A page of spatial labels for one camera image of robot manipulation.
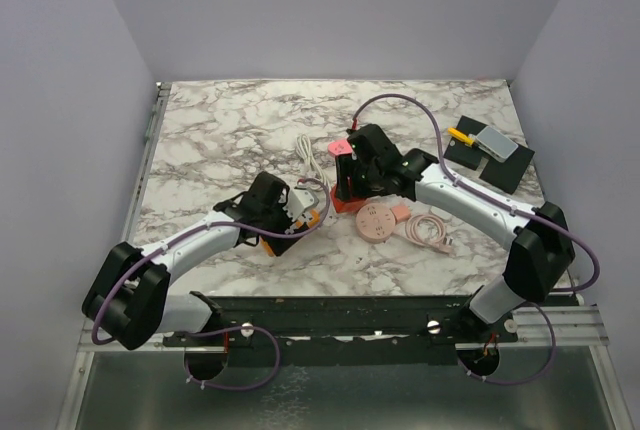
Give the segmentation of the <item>pink triangular power strip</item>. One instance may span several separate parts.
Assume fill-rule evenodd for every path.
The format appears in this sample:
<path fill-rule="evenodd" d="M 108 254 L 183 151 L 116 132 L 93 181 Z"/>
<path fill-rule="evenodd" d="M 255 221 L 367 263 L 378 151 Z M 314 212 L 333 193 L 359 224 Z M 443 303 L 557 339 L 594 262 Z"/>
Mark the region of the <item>pink triangular power strip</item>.
<path fill-rule="evenodd" d="M 331 142 L 328 145 L 328 153 L 332 157 L 339 157 L 342 155 L 351 155 L 352 147 L 346 139 L 340 139 L 340 140 Z"/>

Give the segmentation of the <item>orange power strip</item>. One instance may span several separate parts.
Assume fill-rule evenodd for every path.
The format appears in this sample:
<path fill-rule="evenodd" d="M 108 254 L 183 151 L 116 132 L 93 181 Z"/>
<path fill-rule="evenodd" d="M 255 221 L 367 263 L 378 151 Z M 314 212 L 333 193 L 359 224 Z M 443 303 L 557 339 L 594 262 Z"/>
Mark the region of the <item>orange power strip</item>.
<path fill-rule="evenodd" d="M 313 228 L 318 224 L 319 220 L 320 213 L 315 209 L 304 212 L 295 222 L 286 222 L 285 219 L 281 219 L 275 228 L 270 229 L 270 232 L 295 235 L 295 238 L 283 239 L 281 237 L 261 236 L 260 244 L 269 256 L 282 256 L 299 240 L 298 234 Z"/>

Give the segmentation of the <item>round pink power strip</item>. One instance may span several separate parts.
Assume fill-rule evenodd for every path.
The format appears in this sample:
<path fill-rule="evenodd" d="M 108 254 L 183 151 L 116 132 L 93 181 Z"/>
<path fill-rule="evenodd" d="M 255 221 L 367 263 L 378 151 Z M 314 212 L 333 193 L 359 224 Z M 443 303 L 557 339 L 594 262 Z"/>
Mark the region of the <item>round pink power strip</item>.
<path fill-rule="evenodd" d="M 384 243 L 396 227 L 392 210 L 379 203 L 363 206 L 356 214 L 355 222 L 358 235 L 372 244 Z"/>

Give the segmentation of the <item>pink cube socket adapter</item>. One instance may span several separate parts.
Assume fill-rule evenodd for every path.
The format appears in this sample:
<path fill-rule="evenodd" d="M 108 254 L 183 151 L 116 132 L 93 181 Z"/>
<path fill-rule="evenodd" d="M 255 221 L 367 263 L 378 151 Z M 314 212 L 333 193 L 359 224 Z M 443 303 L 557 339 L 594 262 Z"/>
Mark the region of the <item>pink cube socket adapter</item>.
<path fill-rule="evenodd" d="M 405 222 L 411 218 L 411 210 L 403 204 L 393 206 L 391 212 L 398 223 Z"/>

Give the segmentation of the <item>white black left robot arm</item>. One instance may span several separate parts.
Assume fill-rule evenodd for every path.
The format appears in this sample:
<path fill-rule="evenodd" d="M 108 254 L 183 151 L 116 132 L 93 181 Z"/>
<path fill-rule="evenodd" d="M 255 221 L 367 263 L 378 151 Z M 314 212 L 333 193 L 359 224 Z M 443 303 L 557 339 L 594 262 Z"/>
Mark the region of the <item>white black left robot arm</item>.
<path fill-rule="evenodd" d="M 214 306 L 196 291 L 170 295 L 181 277 L 238 246 L 263 245 L 273 256 L 320 221 L 319 200 L 304 185 L 259 173 L 250 187 L 215 204 L 195 224 L 143 246 L 123 241 L 108 253 L 82 304 L 95 345 L 135 350 L 161 333 L 187 333 L 206 345 L 220 335 Z"/>

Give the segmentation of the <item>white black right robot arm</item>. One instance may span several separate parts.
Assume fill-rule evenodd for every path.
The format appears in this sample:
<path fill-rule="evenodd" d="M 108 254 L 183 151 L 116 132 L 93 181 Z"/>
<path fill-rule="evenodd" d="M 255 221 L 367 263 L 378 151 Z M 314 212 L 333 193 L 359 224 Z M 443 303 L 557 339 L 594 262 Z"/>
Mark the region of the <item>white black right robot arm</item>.
<path fill-rule="evenodd" d="M 335 197 L 341 202 L 399 196 L 443 210 L 473 226 L 508 253 L 502 274 L 482 286 L 459 317 L 461 333 L 481 341 L 519 305 L 541 303 L 575 258 L 563 211 L 500 196 L 443 168 L 421 149 L 401 153 L 375 124 L 330 144 Z"/>

